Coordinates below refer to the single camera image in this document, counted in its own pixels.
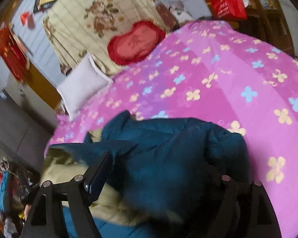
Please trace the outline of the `wooden chair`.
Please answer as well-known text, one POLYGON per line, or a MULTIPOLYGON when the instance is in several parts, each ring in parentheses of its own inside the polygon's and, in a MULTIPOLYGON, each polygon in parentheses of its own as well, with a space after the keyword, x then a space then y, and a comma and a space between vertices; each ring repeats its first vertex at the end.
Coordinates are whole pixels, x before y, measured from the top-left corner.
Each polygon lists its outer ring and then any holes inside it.
POLYGON ((247 20, 238 31, 265 41, 294 57, 291 33, 278 0, 249 0, 247 20))

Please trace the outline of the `red plastic bag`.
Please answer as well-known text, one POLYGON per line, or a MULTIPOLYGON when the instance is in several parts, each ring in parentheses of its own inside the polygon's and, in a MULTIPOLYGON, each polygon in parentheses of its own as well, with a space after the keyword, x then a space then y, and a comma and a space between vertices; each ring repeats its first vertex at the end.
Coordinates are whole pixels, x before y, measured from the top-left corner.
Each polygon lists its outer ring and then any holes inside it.
POLYGON ((243 0, 209 0, 214 16, 222 20, 247 20, 243 0))

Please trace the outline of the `cream floral quilt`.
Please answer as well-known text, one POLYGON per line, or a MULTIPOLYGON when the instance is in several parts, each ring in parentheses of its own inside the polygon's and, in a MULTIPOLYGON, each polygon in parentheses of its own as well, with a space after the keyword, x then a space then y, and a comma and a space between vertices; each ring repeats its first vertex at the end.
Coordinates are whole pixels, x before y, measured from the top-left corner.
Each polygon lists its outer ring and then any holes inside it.
POLYGON ((43 27, 63 75, 90 53, 105 75, 114 76, 122 67, 109 58, 107 46, 111 38, 128 32, 141 20, 169 32, 155 0, 58 0, 43 20, 43 27))

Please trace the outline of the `pink floral bed cover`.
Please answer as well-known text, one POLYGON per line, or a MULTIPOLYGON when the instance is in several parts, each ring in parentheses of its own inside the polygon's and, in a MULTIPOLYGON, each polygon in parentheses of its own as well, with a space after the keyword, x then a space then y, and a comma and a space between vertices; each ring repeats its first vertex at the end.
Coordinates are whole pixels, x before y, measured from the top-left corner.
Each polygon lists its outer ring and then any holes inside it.
POLYGON ((298 61, 227 23, 191 22, 74 120, 60 116, 50 143, 82 142, 122 110, 138 120, 195 117, 243 135, 282 237, 298 235, 298 61))

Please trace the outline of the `red wall decoration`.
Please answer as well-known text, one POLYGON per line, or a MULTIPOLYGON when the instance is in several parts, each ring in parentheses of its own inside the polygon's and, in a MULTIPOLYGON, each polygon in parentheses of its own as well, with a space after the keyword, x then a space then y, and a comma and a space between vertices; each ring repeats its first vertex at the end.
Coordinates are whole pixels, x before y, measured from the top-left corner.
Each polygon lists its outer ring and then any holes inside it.
POLYGON ((0 29, 0 57, 17 82, 23 82, 26 79, 29 59, 7 25, 0 29))

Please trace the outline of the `teal padded jacket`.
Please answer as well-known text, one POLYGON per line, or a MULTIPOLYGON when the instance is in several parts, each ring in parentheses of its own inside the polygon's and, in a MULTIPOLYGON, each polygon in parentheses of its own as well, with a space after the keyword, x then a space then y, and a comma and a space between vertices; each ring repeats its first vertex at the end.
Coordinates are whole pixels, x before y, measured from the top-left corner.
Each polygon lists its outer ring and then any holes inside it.
POLYGON ((196 118, 138 121, 128 111, 96 140, 51 145, 41 179, 67 182, 104 152, 113 166, 92 216, 124 227, 148 224, 153 237, 203 237, 222 203, 221 176, 250 182, 240 134, 196 118))

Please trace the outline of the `grey wardrobe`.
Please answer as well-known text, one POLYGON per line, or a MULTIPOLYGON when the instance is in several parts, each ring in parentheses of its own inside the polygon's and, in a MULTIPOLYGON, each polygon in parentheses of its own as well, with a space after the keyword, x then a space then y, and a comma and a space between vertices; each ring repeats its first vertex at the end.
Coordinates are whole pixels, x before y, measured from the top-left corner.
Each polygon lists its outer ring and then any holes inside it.
POLYGON ((0 93, 0 149, 13 161, 41 172, 51 134, 6 93, 0 93))

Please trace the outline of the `red heart cushion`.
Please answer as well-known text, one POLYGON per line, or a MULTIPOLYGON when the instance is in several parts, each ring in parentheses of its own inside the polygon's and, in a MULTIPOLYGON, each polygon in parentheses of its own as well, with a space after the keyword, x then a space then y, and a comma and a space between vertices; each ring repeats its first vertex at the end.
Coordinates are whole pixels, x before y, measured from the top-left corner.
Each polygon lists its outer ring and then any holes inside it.
POLYGON ((134 23, 126 34, 114 36, 107 46, 109 58, 126 66, 144 60, 166 37, 160 27, 148 20, 134 23))

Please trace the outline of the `white pillow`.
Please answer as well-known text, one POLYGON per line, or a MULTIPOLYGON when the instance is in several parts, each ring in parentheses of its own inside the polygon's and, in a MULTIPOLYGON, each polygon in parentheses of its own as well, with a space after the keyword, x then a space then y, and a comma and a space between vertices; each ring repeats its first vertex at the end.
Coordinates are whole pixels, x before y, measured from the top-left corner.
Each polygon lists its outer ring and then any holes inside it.
POLYGON ((57 86, 66 107, 69 119, 74 120, 82 106, 95 94, 113 84, 113 79, 97 68, 90 53, 86 53, 81 62, 57 86))

